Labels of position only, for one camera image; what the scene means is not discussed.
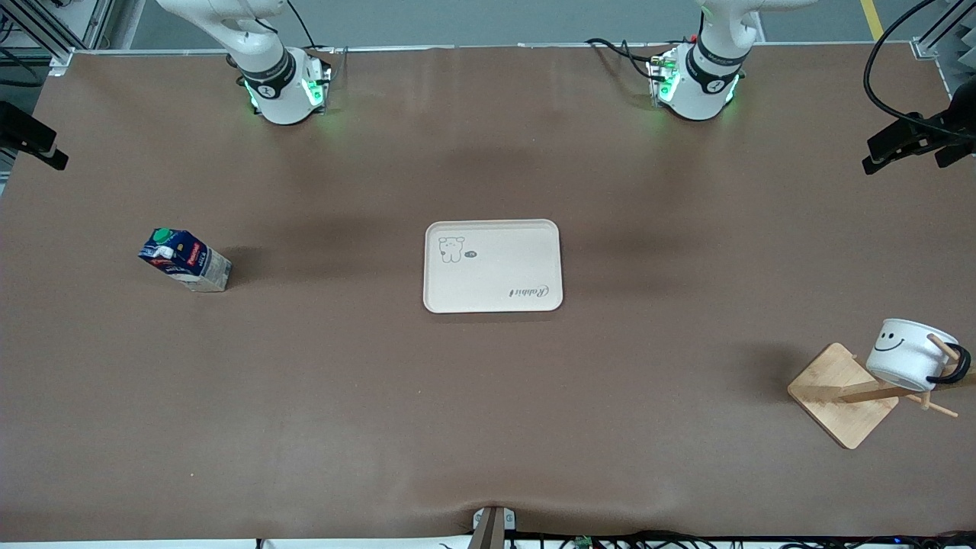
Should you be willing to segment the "aluminium frame profile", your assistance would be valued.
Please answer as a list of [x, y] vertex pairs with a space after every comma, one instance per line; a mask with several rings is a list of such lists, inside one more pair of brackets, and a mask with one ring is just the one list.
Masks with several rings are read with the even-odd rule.
[[0, 60], [48, 59], [67, 67], [74, 53], [104, 49], [124, 0], [0, 0]]
[[939, 13], [913, 38], [913, 48], [949, 72], [976, 74], [976, 0], [935, 0], [934, 5]]

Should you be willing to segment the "white smiley cup black handle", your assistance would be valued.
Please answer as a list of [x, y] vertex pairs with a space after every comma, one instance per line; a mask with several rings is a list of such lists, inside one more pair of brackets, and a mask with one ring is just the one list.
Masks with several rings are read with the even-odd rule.
[[885, 319], [865, 366], [876, 378], [913, 392], [961, 383], [972, 355], [954, 336], [907, 319]]

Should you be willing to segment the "cream rectangular tray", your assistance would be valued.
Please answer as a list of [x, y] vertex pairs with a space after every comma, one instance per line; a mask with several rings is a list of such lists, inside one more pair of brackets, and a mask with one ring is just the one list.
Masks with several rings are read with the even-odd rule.
[[439, 221], [425, 232], [422, 302], [435, 315], [551, 312], [563, 303], [557, 224]]

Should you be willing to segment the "blue milk carton green cap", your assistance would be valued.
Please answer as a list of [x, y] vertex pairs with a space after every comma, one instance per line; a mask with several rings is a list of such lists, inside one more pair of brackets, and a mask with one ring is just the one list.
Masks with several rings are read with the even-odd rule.
[[157, 228], [137, 257], [193, 292], [223, 292], [233, 264], [187, 230]]

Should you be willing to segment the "wooden mug stand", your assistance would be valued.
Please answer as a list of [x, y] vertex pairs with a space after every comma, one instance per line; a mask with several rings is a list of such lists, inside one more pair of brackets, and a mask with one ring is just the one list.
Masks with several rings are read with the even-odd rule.
[[900, 403], [914, 402], [924, 410], [956, 417], [958, 413], [932, 403], [932, 393], [976, 386], [972, 358], [961, 383], [942, 385], [929, 392], [913, 392], [876, 378], [857, 355], [833, 343], [790, 383], [788, 395], [839, 445], [853, 451]]

